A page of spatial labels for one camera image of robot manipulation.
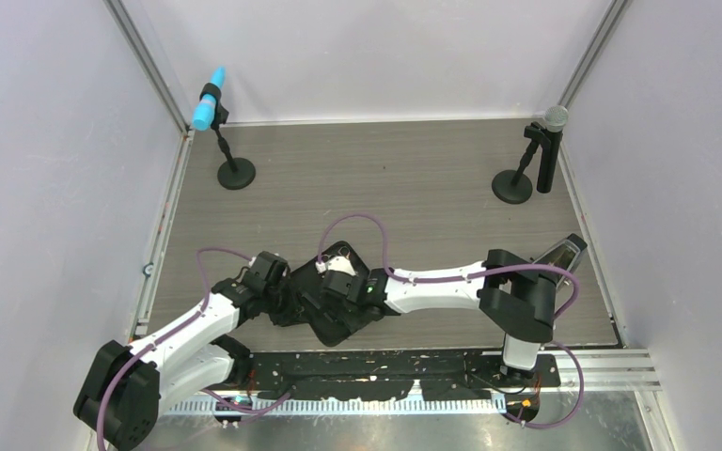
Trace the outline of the black zip tool case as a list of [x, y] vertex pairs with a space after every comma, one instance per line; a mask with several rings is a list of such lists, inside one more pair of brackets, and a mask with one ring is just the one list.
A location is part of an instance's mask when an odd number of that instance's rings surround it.
[[[356, 269], [357, 275], [366, 275], [370, 271], [384, 271], [382, 268], [369, 268], [346, 241], [333, 243], [327, 247], [322, 256], [325, 259], [333, 256], [347, 257]], [[316, 258], [312, 258], [289, 274], [290, 287], [299, 307], [299, 323], [296, 325], [309, 325], [322, 344], [334, 347], [373, 321], [382, 318], [342, 318], [322, 307], [320, 288], [326, 273], [317, 272], [316, 261]]]

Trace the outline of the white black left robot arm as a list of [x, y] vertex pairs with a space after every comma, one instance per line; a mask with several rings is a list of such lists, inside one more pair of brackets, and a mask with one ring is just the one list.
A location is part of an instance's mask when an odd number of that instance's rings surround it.
[[284, 258], [261, 252], [240, 278], [207, 284], [199, 303], [157, 332], [101, 346], [73, 405], [98, 448], [133, 450], [162, 414], [196, 392], [219, 383], [246, 385], [251, 352], [230, 332], [279, 307], [288, 270]]

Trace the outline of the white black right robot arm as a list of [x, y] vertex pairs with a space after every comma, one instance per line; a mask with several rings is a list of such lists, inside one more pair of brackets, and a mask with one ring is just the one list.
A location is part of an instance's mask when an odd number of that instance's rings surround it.
[[413, 272], [383, 267], [362, 273], [342, 255], [314, 264], [325, 295], [342, 302], [352, 319], [433, 309], [478, 310], [505, 334], [499, 373], [523, 385], [537, 371], [538, 352], [554, 336], [557, 286], [569, 271], [527, 262], [504, 250], [458, 268]]

